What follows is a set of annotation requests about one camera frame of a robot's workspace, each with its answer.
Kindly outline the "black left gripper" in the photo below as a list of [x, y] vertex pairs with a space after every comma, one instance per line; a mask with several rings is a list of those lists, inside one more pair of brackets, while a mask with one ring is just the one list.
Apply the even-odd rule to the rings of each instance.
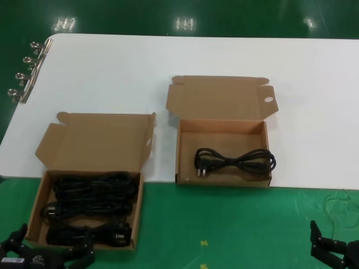
[[88, 268], [95, 262], [94, 242], [86, 236], [82, 242], [62, 252], [50, 249], [23, 249], [27, 224], [1, 242], [1, 268]]

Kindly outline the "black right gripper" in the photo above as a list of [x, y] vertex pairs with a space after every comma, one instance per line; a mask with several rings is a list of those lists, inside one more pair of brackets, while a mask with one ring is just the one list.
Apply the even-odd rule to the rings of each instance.
[[358, 240], [348, 244], [322, 237], [316, 222], [310, 222], [311, 255], [325, 265], [342, 265], [342, 268], [358, 269]]

